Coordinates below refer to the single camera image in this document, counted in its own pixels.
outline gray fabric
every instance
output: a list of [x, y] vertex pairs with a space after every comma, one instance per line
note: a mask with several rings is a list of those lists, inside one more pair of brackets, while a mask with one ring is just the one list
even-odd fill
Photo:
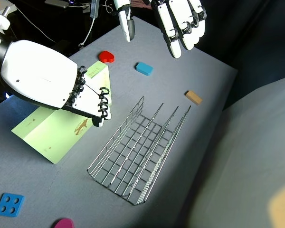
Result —
[[285, 186], [285, 79], [225, 110], [209, 143], [211, 162], [190, 227], [271, 227], [267, 206]]
[[[90, 66], [108, 50], [113, 105], [112, 119], [92, 127], [57, 164], [53, 165], [11, 133], [36, 107], [16, 97], [0, 105], [0, 197], [4, 192], [26, 198], [17, 218], [0, 216], [0, 227], [49, 228], [56, 219], [69, 217], [76, 228], [172, 226], [219, 119], [236, 70], [194, 49], [180, 59], [170, 56], [159, 29], [135, 18], [136, 35], [124, 40], [120, 27], [71, 57]], [[135, 71], [142, 61], [154, 67], [151, 76]], [[195, 106], [184, 96], [193, 90], [204, 101]], [[193, 105], [148, 201], [132, 206], [94, 182], [87, 167], [145, 95], [143, 114], [150, 117], [164, 102], [162, 124], [179, 105], [170, 129]]]

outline gray tabletop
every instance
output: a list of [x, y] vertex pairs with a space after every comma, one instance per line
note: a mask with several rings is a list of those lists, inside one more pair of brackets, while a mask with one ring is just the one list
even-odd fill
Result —
[[[89, 67], [103, 50], [115, 55], [115, 62], [108, 64], [112, 119], [102, 128], [92, 127], [58, 164], [50, 163], [11, 132], [37, 107], [14, 96], [0, 104], [0, 198], [4, 192], [25, 196], [19, 215], [0, 216], [0, 227], [49, 228], [64, 217], [71, 218], [76, 228], [167, 227], [175, 222], [236, 70], [196, 48], [183, 49], [181, 58], [174, 59], [159, 29], [134, 20], [135, 39], [130, 43], [117, 27], [71, 57]], [[138, 73], [137, 62], [153, 66], [153, 74]], [[187, 90], [200, 95], [202, 104], [196, 106], [187, 99]], [[176, 121], [192, 108], [147, 202], [132, 206], [94, 182], [86, 169], [143, 95], [145, 116], [150, 117], [164, 102], [159, 124], [178, 105]]]

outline pink round object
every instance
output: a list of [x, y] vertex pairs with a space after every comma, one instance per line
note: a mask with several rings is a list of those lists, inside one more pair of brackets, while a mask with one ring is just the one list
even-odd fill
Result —
[[54, 228], [75, 228], [74, 222], [71, 219], [61, 219]]

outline wire basket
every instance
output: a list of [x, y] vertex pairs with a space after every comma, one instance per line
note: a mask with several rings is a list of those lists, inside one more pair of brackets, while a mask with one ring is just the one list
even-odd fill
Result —
[[157, 180], [191, 106], [173, 131], [142, 115], [144, 97], [87, 169], [91, 177], [133, 205], [144, 203]]

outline blue block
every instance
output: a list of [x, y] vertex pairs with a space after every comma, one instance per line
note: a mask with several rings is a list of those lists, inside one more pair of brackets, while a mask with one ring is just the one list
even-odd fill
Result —
[[150, 76], [153, 71], [153, 67], [140, 62], [136, 65], [136, 70], [144, 75]]
[[4, 193], [0, 200], [0, 215], [16, 217], [21, 209], [24, 196]]

